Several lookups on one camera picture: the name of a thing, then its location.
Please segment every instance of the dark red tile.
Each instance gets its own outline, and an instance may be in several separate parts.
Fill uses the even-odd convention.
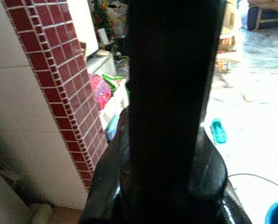
[[[50,106],[56,117],[66,116],[65,109],[62,104],[50,104]]]
[[[49,52],[45,52],[44,54],[45,54],[46,58],[50,58],[51,57],[51,52],[50,51]]]
[[[83,180],[83,182],[85,183],[85,186],[87,188],[90,188],[91,187],[91,180]]]
[[[102,154],[103,154],[104,152],[105,152],[105,149],[104,149],[103,145],[100,144],[100,145],[98,146],[97,153],[98,153],[99,156],[102,156]]]
[[[59,34],[59,37],[60,37],[60,40],[62,43],[69,40],[65,25],[58,26],[57,31],[58,31],[58,34]]]
[[[86,145],[90,146],[92,138],[89,133],[84,137],[84,140],[85,140]]]
[[[93,119],[92,114],[90,114],[90,115],[87,117],[86,121],[87,121],[89,127],[93,124],[94,119]]]
[[[27,52],[41,50],[35,32],[20,33],[20,37]]]
[[[49,60],[47,60],[47,63],[49,64],[49,65],[53,65],[54,64],[54,59],[49,59]]]
[[[32,18],[32,21],[33,21],[33,25],[38,25],[38,24],[40,24],[40,21],[39,21],[39,19],[38,19],[37,17]]]
[[[70,100],[70,104],[71,104],[72,109],[73,109],[74,111],[76,111],[76,110],[79,108],[80,102],[79,102],[79,100],[78,100],[78,96],[77,96],[77,95],[74,96],[74,97]]]
[[[42,87],[53,87],[55,86],[54,81],[49,71],[38,71],[37,76],[39,78]]]
[[[93,139],[94,145],[96,145],[96,147],[99,145],[100,143],[100,138],[98,136],[98,134],[95,136],[95,138]]]
[[[57,47],[57,48],[53,49],[52,52],[54,54],[56,63],[58,65],[60,65],[61,63],[63,63],[65,61],[61,47]]]
[[[49,48],[49,45],[47,44],[47,43],[44,43],[43,45],[42,45],[42,48],[43,48],[43,50],[49,50],[50,48]]]
[[[91,108],[93,108],[93,107],[96,105],[96,101],[95,101],[94,95],[92,95],[92,96],[89,98],[89,105],[90,105]]]
[[[67,84],[65,84],[65,89],[68,97],[72,97],[76,93],[73,81],[70,81]]]
[[[93,119],[95,119],[96,117],[98,117],[98,109],[97,107],[94,107],[93,110],[92,110],[92,116],[93,116]]]
[[[92,155],[94,155],[94,153],[95,153],[95,150],[96,148],[93,146],[93,144],[91,144],[90,146],[89,146],[89,148],[88,148],[88,151],[89,151],[89,154],[92,156]]]
[[[67,60],[73,57],[70,43],[63,44],[63,50]]]
[[[99,133],[103,133],[103,130],[102,130],[102,128],[101,128],[100,119],[97,119],[97,120],[95,121],[95,127],[96,127],[96,130],[99,131]]]
[[[28,56],[34,66],[34,70],[48,69],[43,53],[41,52],[29,53]]]
[[[90,97],[90,96],[93,94],[93,90],[92,90],[92,87],[91,87],[91,84],[90,84],[90,83],[88,83],[88,84],[85,86],[85,91],[86,91],[87,97]]]
[[[68,4],[61,4],[60,7],[61,7],[61,11],[62,11],[64,20],[65,21],[72,20],[69,9],[68,9]]]
[[[36,15],[36,11],[34,8],[29,8],[29,12],[31,15]]]
[[[73,131],[61,131],[66,141],[76,141]]]
[[[58,4],[50,5],[49,7],[50,7],[51,15],[54,18],[55,24],[63,22],[64,20],[62,18],[62,14],[60,12],[60,8],[59,8]]]
[[[73,23],[66,24],[66,28],[67,28],[68,35],[69,35],[70,39],[73,39],[73,38],[77,37],[77,34],[75,32]]]
[[[79,98],[81,104],[86,100],[85,89],[82,89],[82,90],[78,93],[78,98]]]
[[[40,35],[40,36],[38,36],[38,38],[39,38],[39,41],[40,41],[40,42],[45,42],[45,41],[46,41],[44,35]]]
[[[68,67],[70,69],[71,75],[74,76],[75,74],[77,74],[78,72],[78,67],[77,64],[75,62],[75,60],[71,60],[70,62],[68,62]]]
[[[23,6],[21,0],[4,0],[7,7]]]
[[[82,105],[82,109],[84,112],[84,115],[87,116],[87,114],[90,112],[90,106],[87,102],[84,103],[84,105]]]
[[[96,166],[96,164],[98,163],[98,159],[99,159],[98,154],[95,153],[94,157],[92,158],[92,162],[93,162],[93,164],[94,164],[95,166]]]
[[[95,129],[95,127],[91,127],[89,133],[90,133],[90,136],[91,136],[91,142],[93,142],[93,139],[94,139],[94,137],[95,137],[95,135],[96,135],[96,129]]]
[[[11,9],[9,13],[18,31],[33,29],[24,8]]]
[[[75,118],[77,119],[77,122],[79,124],[82,123],[82,121],[84,120],[85,116],[84,116],[84,113],[83,113],[83,110],[78,110],[78,112],[76,113],[75,115]]]
[[[82,125],[79,128],[81,130],[81,133],[84,135],[88,131],[87,122],[83,122]]]
[[[71,153],[73,159],[78,162],[84,162],[84,157],[81,153]]]
[[[78,69],[82,70],[85,67],[85,61],[82,55],[77,57]]]
[[[50,103],[61,102],[56,88],[44,89],[44,92]]]
[[[60,76],[62,77],[63,82],[70,78],[70,74],[68,71],[67,64],[62,65],[59,67]]]
[[[44,26],[51,25],[53,22],[51,20],[51,16],[47,6],[36,6],[37,11],[39,13],[41,22]]]
[[[57,123],[61,129],[71,129],[68,118],[56,118]]]
[[[72,45],[72,49],[73,49],[75,55],[82,53],[82,49],[81,49],[81,46],[80,46],[78,40],[72,41],[71,45]]]
[[[83,80],[84,84],[89,82],[89,75],[88,75],[87,70],[82,71],[81,76],[82,76],[82,80]]]
[[[56,34],[56,29],[54,27],[44,29],[47,39],[50,42],[51,47],[59,44],[59,40]]]
[[[90,172],[80,172],[82,179],[87,179],[87,180],[91,180],[91,174]]]
[[[31,5],[32,5],[31,0],[24,0],[24,1],[25,1],[25,4],[26,4],[27,6],[31,6]]]
[[[74,81],[74,85],[75,85],[77,91],[83,87],[83,83],[82,83],[82,79],[81,79],[81,75],[80,74],[75,76],[73,81]]]
[[[67,142],[67,145],[68,145],[68,148],[69,148],[69,151],[72,151],[72,152],[80,152],[80,148],[78,146],[78,143],[77,142]]]
[[[37,34],[42,34],[43,33],[42,27],[36,27],[35,30],[36,30]]]
[[[56,72],[57,71],[57,67],[56,66],[52,66],[51,68],[50,68],[50,70],[51,70],[51,72]],[[53,76],[54,76],[54,78],[56,79],[56,78],[58,78],[58,77],[56,77],[56,76],[59,76],[58,74],[53,74]]]
[[[76,162],[75,165],[78,170],[88,170],[88,167],[84,162]]]

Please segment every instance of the colorful bag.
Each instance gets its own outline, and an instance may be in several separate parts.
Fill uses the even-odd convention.
[[[96,97],[98,109],[102,110],[111,98],[111,89],[99,75],[90,75],[90,81],[92,90]]]

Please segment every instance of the floor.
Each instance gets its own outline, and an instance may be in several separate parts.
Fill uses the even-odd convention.
[[[49,224],[78,224],[81,212],[76,209],[56,208],[49,220]]]
[[[240,34],[244,61],[232,64],[230,74],[215,70],[204,127],[211,138],[211,120],[222,120],[228,141],[216,147],[229,175],[255,174],[278,184],[278,29],[241,29]],[[230,180],[251,221],[264,223],[278,202],[278,187],[246,175]]]

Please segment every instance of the black cable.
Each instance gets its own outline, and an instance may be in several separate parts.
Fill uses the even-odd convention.
[[[262,177],[262,176],[258,176],[258,175],[255,175],[255,174],[232,174],[232,175],[229,175],[228,177],[239,176],[239,175],[255,176],[255,177],[261,178],[261,179],[263,179],[263,180],[266,180],[266,181],[268,181],[268,182],[270,182],[270,183],[273,183],[273,184],[275,184],[276,186],[278,186],[278,184],[276,184],[275,182],[270,181],[270,180],[268,180],[268,179],[266,179],[266,178],[264,178],[264,177]]]

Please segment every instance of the grout line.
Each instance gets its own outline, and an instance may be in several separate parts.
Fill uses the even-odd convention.
[[[23,33],[28,33],[28,32],[35,32],[33,29],[28,29],[28,30],[23,30],[23,31],[17,31],[17,33],[19,34],[23,34]]]
[[[49,50],[36,50],[36,51],[29,51],[29,52],[26,52],[26,54],[33,54],[33,53],[45,53],[45,52],[48,52]]]
[[[89,134],[89,131],[91,130],[91,128],[93,127],[93,124],[95,123],[95,121],[97,121],[97,118],[99,118],[99,116],[97,116],[95,118],[95,120],[92,122],[92,124],[90,125],[90,127],[88,128],[87,132],[84,134],[84,138]]]
[[[34,72],[39,72],[39,71],[50,71],[50,70],[49,69],[34,70]]]
[[[7,10],[12,10],[12,9],[20,9],[20,8],[24,8],[24,5],[21,6],[12,6],[12,7],[7,7]]]
[[[61,64],[59,64],[57,67],[59,68],[59,67],[65,65],[66,63],[71,62],[73,59],[77,59],[77,57],[79,57],[80,55],[83,55],[83,53],[79,53],[79,54],[75,55],[74,57],[72,57],[72,58],[66,60],[65,62],[63,62],[63,63],[61,63]]]
[[[91,98],[91,96],[93,95],[93,93],[81,104],[81,106],[77,109],[77,111],[75,113],[77,113],[81,108],[82,106],[85,104],[85,103],[89,103],[88,100],[89,98]],[[80,122],[80,126],[84,123],[84,121],[89,117],[89,115],[91,114],[91,112],[93,111],[94,107],[90,110],[90,112],[84,117],[84,119]]]
[[[7,68],[25,68],[25,67],[31,67],[31,65],[19,65],[19,66],[5,66],[5,67],[0,67],[0,69],[7,69]]]
[[[67,1],[34,3],[34,6],[61,5],[61,4],[67,4]]]
[[[75,74],[73,77],[69,78],[66,80],[65,84],[67,84],[68,82],[70,82],[71,80],[73,80],[76,76],[79,76],[84,70],[86,69],[83,68],[80,72],[78,72],[77,74]],[[69,99],[72,99],[74,96],[78,95],[79,92],[81,92],[82,89],[85,88],[86,85],[88,85],[90,83],[90,80],[88,82],[86,82],[85,84],[83,84],[83,88],[80,88],[79,90],[77,90]]]
[[[61,43],[61,44],[59,44],[59,45],[56,45],[56,46],[52,47],[51,49],[53,50],[53,49],[55,49],[55,48],[57,48],[57,47],[60,47],[61,45],[64,45],[64,44],[67,44],[67,43],[71,43],[71,42],[73,42],[73,41],[75,41],[75,40],[78,40],[78,38],[75,37],[75,38],[73,38],[73,39],[70,39],[70,40],[68,40],[68,41],[65,41],[65,42],[63,42],[63,43]]]
[[[69,21],[65,21],[65,22],[59,22],[59,23],[56,23],[56,24],[51,24],[51,25],[47,25],[47,26],[44,26],[42,27],[43,29],[47,29],[47,28],[51,28],[51,27],[57,27],[57,26],[61,26],[61,25],[66,25],[66,24],[69,24],[69,23],[72,23],[72,20],[69,20]]]

